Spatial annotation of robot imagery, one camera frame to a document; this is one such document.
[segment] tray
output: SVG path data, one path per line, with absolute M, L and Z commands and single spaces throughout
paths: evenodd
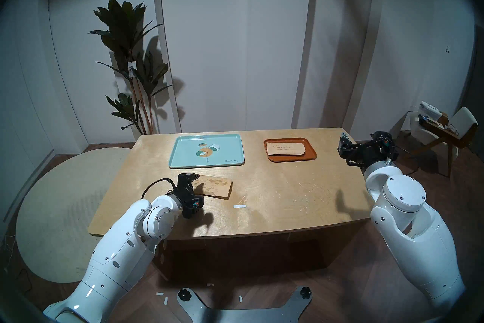
M 239 134 L 179 136 L 168 166 L 177 168 L 227 167 L 245 161 Z
M 306 152 L 302 155 L 267 155 L 268 159 L 273 163 L 283 163 L 286 161 L 302 161 L 302 160 L 315 160 L 317 158 L 316 151 L 306 138 L 279 138 L 279 139 L 266 139 L 264 141 L 264 148 L 267 154 L 267 142 L 269 143 L 302 143 Z

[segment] chair leg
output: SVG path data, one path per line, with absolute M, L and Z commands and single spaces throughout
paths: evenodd
M 452 146 L 449 144 L 449 153 L 447 155 L 447 176 L 450 178 L 451 176 L 451 167 L 452 167 Z
M 412 155 L 417 155 L 417 154 L 419 154 L 419 153 L 421 153 L 425 150 L 429 150 L 430 148 L 432 148 L 432 147 L 434 147 L 437 144 L 442 143 L 442 142 L 444 142 L 444 138 L 439 138 L 439 139 L 433 140 L 429 144 L 426 144 L 425 146 L 418 148 L 415 151 L 412 151 Z

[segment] teal tray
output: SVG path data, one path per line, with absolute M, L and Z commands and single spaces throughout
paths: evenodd
M 228 167 L 245 161 L 239 134 L 179 136 L 168 166 L 177 168 Z

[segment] potted plant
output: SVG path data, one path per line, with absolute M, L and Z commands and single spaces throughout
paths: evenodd
M 109 104 L 117 110 L 112 112 L 112 115 L 131 121 L 131 124 L 123 126 L 121 129 L 135 125 L 141 134 L 153 134 L 151 99 L 158 92 L 171 86 L 163 86 L 154 92 L 159 80 L 163 80 L 163 75 L 168 71 L 168 64 L 162 61 L 161 66 L 154 67 L 153 56 L 150 52 L 143 54 L 142 51 L 137 53 L 135 51 L 143 37 L 152 29 L 161 26 L 161 23 L 151 27 L 149 30 L 146 30 L 146 28 L 152 21 L 142 26 L 146 10 L 146 6 L 143 6 L 143 3 L 133 8 L 130 2 L 125 1 L 123 5 L 119 5 L 116 0 L 109 0 L 107 9 L 98 8 L 98 10 L 95 10 L 94 14 L 97 15 L 101 22 L 107 25 L 108 30 L 94 30 L 90 34 L 96 34 L 101 37 L 103 44 L 114 53 L 118 68 L 116 69 L 99 61 L 97 63 L 110 67 L 123 75 L 129 81 L 133 94 L 133 97 L 131 97 L 130 95 L 120 93 L 118 100 L 114 101 L 106 96 Z M 141 88 L 143 88 L 148 99 L 147 103 L 145 103 Z M 141 107 L 144 116 L 141 115 L 139 107 Z

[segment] paper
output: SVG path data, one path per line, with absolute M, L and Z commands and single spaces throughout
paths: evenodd
M 200 178 L 192 182 L 192 185 L 195 194 L 228 198 L 232 180 L 223 177 L 200 176 Z
M 128 62 L 128 73 L 130 78 L 135 77 L 135 73 L 133 72 L 133 69 L 136 70 L 136 61 L 130 61 Z
M 266 143 L 267 155 L 304 155 L 306 148 L 302 143 Z

